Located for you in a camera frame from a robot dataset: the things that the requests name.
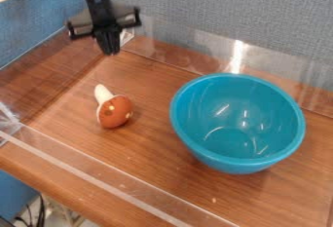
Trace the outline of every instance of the wooden surface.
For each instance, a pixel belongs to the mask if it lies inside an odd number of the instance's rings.
[[[60,35],[41,50],[53,50],[52,44],[58,44],[61,39]],[[66,56],[62,52],[69,52],[68,48],[74,48],[85,59],[80,72],[73,72],[77,60],[72,60],[73,66],[57,63]],[[1,71],[1,100],[25,122],[240,226],[330,226],[331,119],[304,110],[303,144],[271,169],[251,175],[216,172],[191,156],[167,117],[173,93],[197,75],[128,52],[101,57],[94,48],[81,40],[58,48],[52,55],[45,54],[40,60],[31,57],[34,63],[27,67],[15,62]],[[41,72],[40,67],[52,72]],[[66,82],[62,78],[49,80],[49,76],[66,77]],[[45,81],[48,86],[35,89]],[[130,121],[112,131],[100,129],[94,119],[97,105],[92,92],[98,83],[114,94],[128,95],[134,104]],[[102,226],[167,226],[155,216],[13,144],[0,149],[0,168]]]

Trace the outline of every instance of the plastic bowl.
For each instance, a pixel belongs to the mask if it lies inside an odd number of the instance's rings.
[[[306,131],[294,99],[248,75],[201,76],[176,92],[173,130],[211,168],[244,174],[268,168],[298,149]]]

